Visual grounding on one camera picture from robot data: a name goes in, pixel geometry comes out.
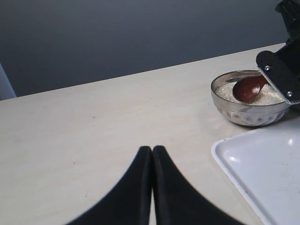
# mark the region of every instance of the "table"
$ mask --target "table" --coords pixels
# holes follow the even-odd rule
[[[0,224],[67,223],[118,182],[142,145],[164,145],[212,203],[262,224],[212,158],[215,141],[250,128],[220,115],[210,83],[256,69],[260,51],[283,45],[0,101]]]

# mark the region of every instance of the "bolt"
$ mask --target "bolt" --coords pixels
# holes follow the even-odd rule
[[[288,97],[291,97],[293,96],[293,93],[291,91],[288,91],[287,94],[286,94]]]

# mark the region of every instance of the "brown spoon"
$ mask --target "brown spoon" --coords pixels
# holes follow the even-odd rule
[[[247,77],[234,85],[232,94],[236,100],[248,102],[259,94],[266,83],[263,75]]]

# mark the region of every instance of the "stainless steel bowl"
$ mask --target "stainless steel bowl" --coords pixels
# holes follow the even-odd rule
[[[227,120],[249,127],[265,126],[277,122],[288,112],[290,105],[286,102],[274,105],[245,105],[230,102],[215,93],[217,87],[223,84],[259,75],[261,73],[257,70],[241,70],[223,74],[212,81],[210,88],[213,102]]]

